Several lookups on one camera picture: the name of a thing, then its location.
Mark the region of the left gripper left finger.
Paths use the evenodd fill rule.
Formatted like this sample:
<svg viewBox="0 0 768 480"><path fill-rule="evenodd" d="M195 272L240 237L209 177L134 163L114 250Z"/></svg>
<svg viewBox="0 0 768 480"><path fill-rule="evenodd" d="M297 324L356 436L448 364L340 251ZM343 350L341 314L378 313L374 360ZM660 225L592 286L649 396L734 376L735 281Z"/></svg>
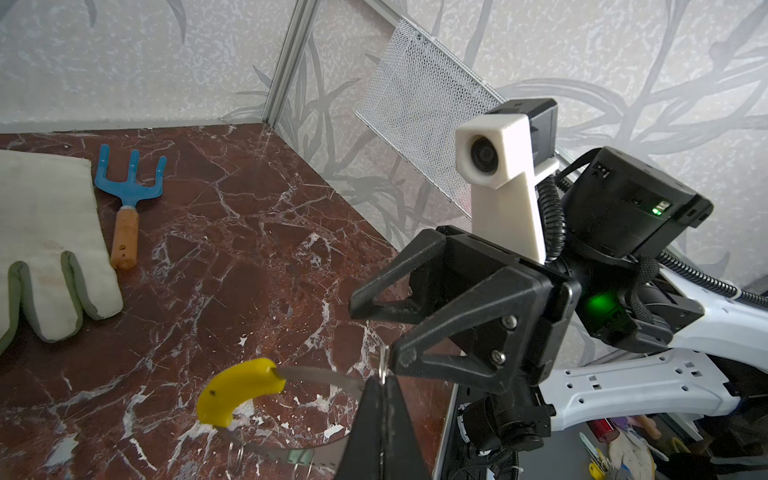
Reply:
<svg viewBox="0 0 768 480"><path fill-rule="evenodd" d="M377 377L369 378L347 437L335 480L378 480L383 473L384 393Z"/></svg>

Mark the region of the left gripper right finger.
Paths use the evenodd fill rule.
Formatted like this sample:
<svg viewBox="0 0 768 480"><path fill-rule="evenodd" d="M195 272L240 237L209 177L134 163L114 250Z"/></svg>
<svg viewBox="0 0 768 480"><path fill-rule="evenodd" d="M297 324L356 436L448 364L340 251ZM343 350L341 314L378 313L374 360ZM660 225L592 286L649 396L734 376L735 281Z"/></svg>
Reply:
<svg viewBox="0 0 768 480"><path fill-rule="evenodd" d="M383 384L381 478L431 478L415 435L399 381L390 376Z"/></svg>

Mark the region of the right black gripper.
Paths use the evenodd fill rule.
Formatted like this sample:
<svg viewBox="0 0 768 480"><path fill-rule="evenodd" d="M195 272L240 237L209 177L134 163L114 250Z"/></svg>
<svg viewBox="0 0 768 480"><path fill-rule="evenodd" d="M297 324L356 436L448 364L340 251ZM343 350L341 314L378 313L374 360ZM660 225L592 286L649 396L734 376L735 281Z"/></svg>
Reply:
<svg viewBox="0 0 768 480"><path fill-rule="evenodd" d="M404 277L409 296L376 300ZM576 280L477 235L426 229L353 292L349 315L424 320L392 346L393 374L500 394L549 376L580 293Z"/></svg>

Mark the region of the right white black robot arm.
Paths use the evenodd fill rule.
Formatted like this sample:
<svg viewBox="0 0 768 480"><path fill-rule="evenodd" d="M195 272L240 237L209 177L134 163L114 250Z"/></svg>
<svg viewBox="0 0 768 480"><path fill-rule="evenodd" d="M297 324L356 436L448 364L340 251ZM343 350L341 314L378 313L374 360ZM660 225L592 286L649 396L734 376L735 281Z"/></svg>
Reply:
<svg viewBox="0 0 768 480"><path fill-rule="evenodd" d="M542 259L441 226L350 298L355 319L410 325L393 374L460 386L441 477L515 477L520 451L583 422L767 411L766 298L668 251L711 202L610 147L574 167L536 186Z"/></svg>

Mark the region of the metal keyring with yellow tag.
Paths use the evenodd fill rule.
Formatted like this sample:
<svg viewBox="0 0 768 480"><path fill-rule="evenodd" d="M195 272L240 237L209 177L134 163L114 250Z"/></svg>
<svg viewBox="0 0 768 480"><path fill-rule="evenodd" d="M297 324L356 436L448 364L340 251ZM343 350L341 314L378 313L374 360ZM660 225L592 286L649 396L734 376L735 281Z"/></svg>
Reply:
<svg viewBox="0 0 768 480"><path fill-rule="evenodd" d="M325 413L334 405L354 408L365 381L328 368L277 365L258 358L231 366L199 394L196 415L227 445L227 475L241 474L250 460L282 463L291 474L334 471L340 465L349 424L322 434L309 409Z"/></svg>

